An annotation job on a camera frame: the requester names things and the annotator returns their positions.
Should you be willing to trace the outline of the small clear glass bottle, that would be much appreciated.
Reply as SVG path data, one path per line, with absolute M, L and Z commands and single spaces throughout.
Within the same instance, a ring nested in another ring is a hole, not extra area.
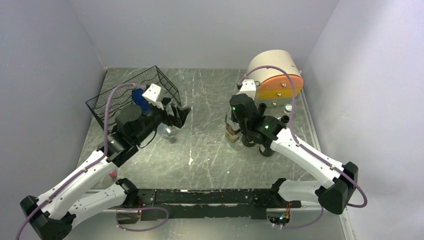
M 175 126 L 169 126 L 165 123 L 160 123 L 157 127 L 157 134 L 160 138 L 171 139 L 174 136 Z

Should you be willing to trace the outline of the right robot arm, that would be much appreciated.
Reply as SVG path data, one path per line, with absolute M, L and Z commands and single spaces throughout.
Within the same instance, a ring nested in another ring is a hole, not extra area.
M 340 215 L 357 189 L 359 168 L 349 161 L 332 159 L 293 135 L 280 119 L 264 115 L 245 93 L 232 95 L 232 116 L 244 137 L 294 161 L 314 177 L 314 181 L 285 180 L 270 193 L 270 202 L 282 207 L 291 201 L 314 202 L 330 213 Z

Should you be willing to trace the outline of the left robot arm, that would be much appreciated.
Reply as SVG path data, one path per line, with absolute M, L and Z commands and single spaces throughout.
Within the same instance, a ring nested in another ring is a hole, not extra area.
M 138 188 L 127 178 L 107 189 L 83 197 L 99 179 L 121 167 L 141 149 L 141 143 L 160 124 L 181 128 L 189 106 L 170 104 L 171 112 L 151 105 L 146 113 L 128 104 L 115 117 L 113 131 L 86 161 L 58 185 L 39 195 L 28 195 L 20 206 L 27 221 L 42 240 L 62 240 L 86 219 L 114 207 L 129 209 L 140 203 Z

